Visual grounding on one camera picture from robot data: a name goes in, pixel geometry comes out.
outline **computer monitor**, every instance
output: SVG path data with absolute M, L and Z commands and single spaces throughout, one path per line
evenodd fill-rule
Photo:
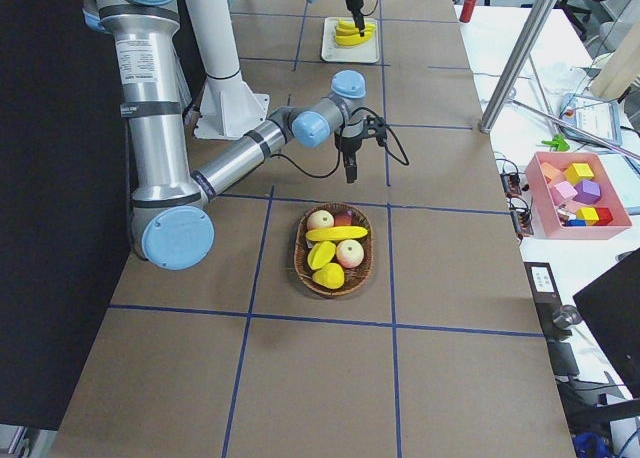
M 574 300 L 613 368 L 640 398 L 640 249 L 579 291 Z

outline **pink bin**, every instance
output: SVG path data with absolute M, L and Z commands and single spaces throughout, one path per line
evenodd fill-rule
M 613 221 L 607 226 L 562 226 L 556 213 L 556 207 L 551 199 L 551 193 L 540 169 L 542 163 L 549 163 L 563 171 L 572 163 L 588 163 L 595 174 L 593 181 L 600 185 L 602 194 L 600 200 L 593 206 L 609 208 L 613 215 Z M 594 153 L 541 151 L 534 155 L 525 173 L 533 196 L 533 206 L 538 212 L 547 238 L 560 240 L 607 240 L 631 227 L 629 215 L 613 189 L 613 185 L 611 185 L 598 155 Z

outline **white tray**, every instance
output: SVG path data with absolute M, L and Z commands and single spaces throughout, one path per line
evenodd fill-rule
M 377 63 L 380 59 L 380 45 L 378 43 L 378 20 L 365 18 L 365 23 L 373 23 L 376 30 L 371 39 L 361 45 L 340 46 L 335 42 L 335 28 L 338 20 L 352 21 L 351 17 L 330 16 L 324 20 L 322 33 L 322 51 L 320 56 L 324 61 L 341 63 Z

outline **brown basket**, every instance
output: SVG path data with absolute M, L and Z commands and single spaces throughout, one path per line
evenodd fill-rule
M 364 248 L 364 260 L 362 260 L 362 263 L 360 263 L 360 265 L 356 268 L 345 268 L 344 285 L 342 285 L 342 287 L 338 290 L 329 290 L 328 288 L 318 285 L 311 280 L 313 271 L 307 264 L 307 255 L 310 250 L 307 246 L 305 234 L 307 232 L 307 218 L 309 218 L 309 215 L 311 215 L 311 213 L 318 210 L 326 210 L 332 215 L 345 213 L 351 210 L 353 212 L 351 224 L 355 226 L 362 226 L 369 232 L 364 238 L 358 239 L 358 241 Z M 371 270 L 373 268 L 373 234 L 371 225 L 369 224 L 369 220 L 360 210 L 345 203 L 325 203 L 308 210 L 300 220 L 298 229 L 296 231 L 296 244 L 293 253 L 293 265 L 296 270 L 296 274 L 298 275 L 302 283 L 304 283 L 305 286 L 310 290 L 313 290 L 317 294 L 322 295 L 326 298 L 343 296 L 347 293 L 351 293 L 357 290 L 362 286 L 364 281 L 371 274 Z

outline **purple block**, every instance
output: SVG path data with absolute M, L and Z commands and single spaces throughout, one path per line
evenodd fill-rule
M 576 196 L 576 190 L 568 181 L 561 181 L 555 185 L 549 186 L 549 192 L 556 206 L 564 205 L 566 202 Z
M 600 199 L 600 185 L 595 181 L 582 180 L 575 188 L 578 194 L 573 199 L 579 203 L 593 205 Z

